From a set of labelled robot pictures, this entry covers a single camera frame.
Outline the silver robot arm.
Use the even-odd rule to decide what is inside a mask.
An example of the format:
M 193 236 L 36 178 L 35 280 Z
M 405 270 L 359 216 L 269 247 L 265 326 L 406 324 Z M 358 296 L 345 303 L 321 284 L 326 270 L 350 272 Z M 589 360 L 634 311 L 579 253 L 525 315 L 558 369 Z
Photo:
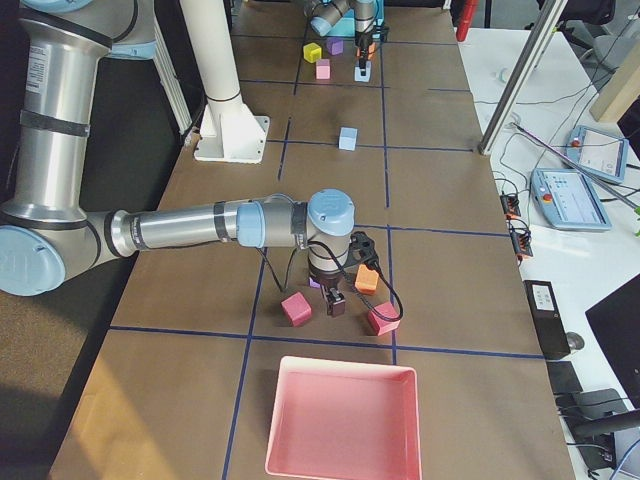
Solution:
M 368 82 L 373 54 L 387 40 L 389 31 L 384 23 L 383 2 L 302 1 L 300 5 L 311 28 L 320 37 L 329 36 L 344 18 L 351 17 L 357 58 L 354 79 Z
M 236 2 L 232 10 L 233 42 L 240 49 L 241 69 L 251 75 L 264 63 L 275 70 L 275 52 L 288 46 L 287 28 L 304 26 L 301 13 L 285 2 Z M 358 87 L 346 80 L 346 59 L 335 63 L 337 84 L 311 83 L 311 66 L 300 68 L 299 85 L 261 83 L 245 86 L 253 102 L 276 117 L 274 154 L 293 152 L 286 140 L 306 146 L 335 146 L 341 125 L 358 131 L 361 150 L 381 145 L 384 126 L 374 86 Z M 83 174 L 82 206 L 89 210 L 155 208 L 171 175 L 179 147 L 171 139 L 168 103 L 150 63 L 104 60 L 99 68 L 96 135 L 89 142 Z M 119 260 L 71 280 L 59 289 L 34 297 L 1 296 L 1 319 L 94 322 L 112 314 L 133 266 Z

